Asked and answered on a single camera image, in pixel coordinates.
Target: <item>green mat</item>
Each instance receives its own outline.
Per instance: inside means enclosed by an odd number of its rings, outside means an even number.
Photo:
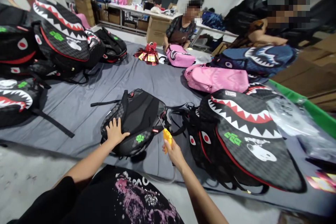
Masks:
[[[336,119],[334,119],[333,117],[328,115],[328,113],[326,113],[314,103],[309,101],[307,97],[302,96],[271,79],[269,80],[269,82],[273,84],[284,96],[286,96],[293,103],[297,103],[300,99],[306,100],[303,103],[303,106],[311,115],[316,124],[320,126],[325,132],[327,132],[331,137],[336,139]]]

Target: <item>hand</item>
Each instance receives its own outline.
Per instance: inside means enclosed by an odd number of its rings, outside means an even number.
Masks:
[[[177,169],[182,172],[182,169],[187,165],[187,162],[184,160],[180,147],[177,145],[174,139],[171,140],[171,146],[167,140],[164,142],[165,143],[162,146],[162,150],[165,151],[165,148],[167,148],[170,160],[177,167]]]
[[[164,49],[164,51],[165,51],[165,53],[167,52],[167,49],[168,49],[168,47],[170,46],[171,44],[166,44],[166,48]]]
[[[121,119],[118,118],[118,124],[115,118],[113,118],[113,122],[110,122],[110,126],[106,126],[107,132],[107,141],[114,143],[115,145],[121,143],[125,139],[125,137],[129,136],[129,132],[121,133]]]
[[[280,38],[280,37],[277,37],[274,42],[273,42],[276,46],[282,46],[282,45],[285,45],[287,43],[287,39],[284,39],[284,38]]]

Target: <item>gray mattress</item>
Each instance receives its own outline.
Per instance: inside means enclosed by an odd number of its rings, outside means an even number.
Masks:
[[[186,102],[199,105],[201,96],[188,87],[182,74],[184,69],[162,64],[147,65],[133,57],[139,47],[141,45],[127,42],[127,59],[120,66],[99,64],[98,75],[92,77],[87,85],[73,85],[65,82],[51,84],[52,88],[48,91],[43,111],[75,133],[74,138],[69,138],[47,120],[35,117],[24,125],[0,130],[0,139],[81,158],[99,145],[101,123],[109,109],[113,107],[113,105],[90,107],[91,103],[115,100],[121,98],[124,90],[132,91],[141,88],[168,106],[178,106]],[[283,192],[273,188],[263,196],[249,195],[239,189],[228,191],[211,180],[205,171],[196,167],[189,149],[189,141],[183,135],[175,137],[175,140],[200,182],[209,190],[253,198],[281,208],[320,216],[328,216],[334,206],[334,194],[315,190],[308,183],[307,192],[303,194]],[[288,137],[286,143],[302,174],[314,176],[317,167],[305,161],[305,153],[298,140]],[[172,180],[174,169],[168,155],[161,151],[162,144],[162,134],[158,134],[147,148],[147,156],[143,161],[132,163],[130,159],[118,160],[109,156],[105,163]],[[183,182],[178,172],[176,181]]]

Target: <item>yellow handheld tool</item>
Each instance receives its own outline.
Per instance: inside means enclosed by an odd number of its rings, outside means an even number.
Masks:
[[[165,140],[168,141],[168,143],[170,144],[170,146],[172,145],[172,139],[173,137],[171,136],[170,132],[166,129],[166,127],[163,125],[163,122],[161,121],[161,118],[159,116],[157,116],[160,120],[160,123],[162,124],[163,126],[163,138]]]

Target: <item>concrete floor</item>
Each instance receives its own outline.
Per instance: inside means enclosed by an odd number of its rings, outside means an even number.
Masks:
[[[118,30],[113,33],[123,40],[146,45],[145,37]],[[0,147],[0,223],[19,218],[76,162],[69,157],[17,144]],[[186,224],[197,223],[186,188],[149,180],[172,202]],[[276,224],[278,221],[280,210],[274,206],[228,195],[211,194],[210,197],[230,224]]]

